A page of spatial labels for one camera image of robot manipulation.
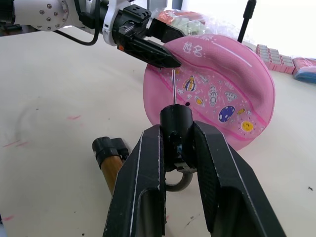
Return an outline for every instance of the metal pin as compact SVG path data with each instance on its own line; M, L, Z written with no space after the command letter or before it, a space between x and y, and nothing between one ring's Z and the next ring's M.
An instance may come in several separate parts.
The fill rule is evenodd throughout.
M177 104L177 94L176 94L176 70L172 69L172 90L173 90L173 104Z

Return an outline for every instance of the stacked boxes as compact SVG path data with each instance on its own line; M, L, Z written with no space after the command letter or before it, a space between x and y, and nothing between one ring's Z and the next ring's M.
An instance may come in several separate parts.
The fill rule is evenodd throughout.
M269 70L288 74L292 74L294 71L295 67L291 57L280 55L277 49L268 48L266 45L258 44L256 47L256 54L259 55Z

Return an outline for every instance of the table surface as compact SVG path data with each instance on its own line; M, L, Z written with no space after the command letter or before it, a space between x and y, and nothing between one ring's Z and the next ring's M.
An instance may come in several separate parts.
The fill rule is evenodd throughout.
M87 47L38 32L2 37L0 44L0 213L8 237L102 236L111 195L91 144L122 137L133 148L151 126L142 96L146 64L102 37ZM316 85L271 74L271 124L239 154L287 236L313 237ZM167 237L209 236L196 175L184 191L167 193L166 208Z

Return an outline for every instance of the wooden handle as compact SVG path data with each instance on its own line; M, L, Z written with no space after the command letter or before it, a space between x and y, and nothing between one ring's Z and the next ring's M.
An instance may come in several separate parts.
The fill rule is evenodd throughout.
M123 163L118 156L107 157L101 164L101 170L111 194L113 194L115 180L122 165Z

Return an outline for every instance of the red mark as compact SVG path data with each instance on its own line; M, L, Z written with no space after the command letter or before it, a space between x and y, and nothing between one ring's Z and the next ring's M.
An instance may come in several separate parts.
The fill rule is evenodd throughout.
M81 117L81 115L78 115L78 116L68 116L67 119L76 120L76 119L79 119L80 117Z
M3 221L10 221L14 218L14 215L8 216L6 218L2 218Z
M24 145L26 145L26 144L28 144L29 142L22 142L21 144L19 144L19 145L16 145L15 147L22 147L22 146L24 146Z
M20 141L20 140L18 140L18 141L16 141L16 142L11 142L11 143L6 144L6 145L4 145L4 146L2 146L2 147L9 147L9 146L12 146L13 144L18 143L19 141Z

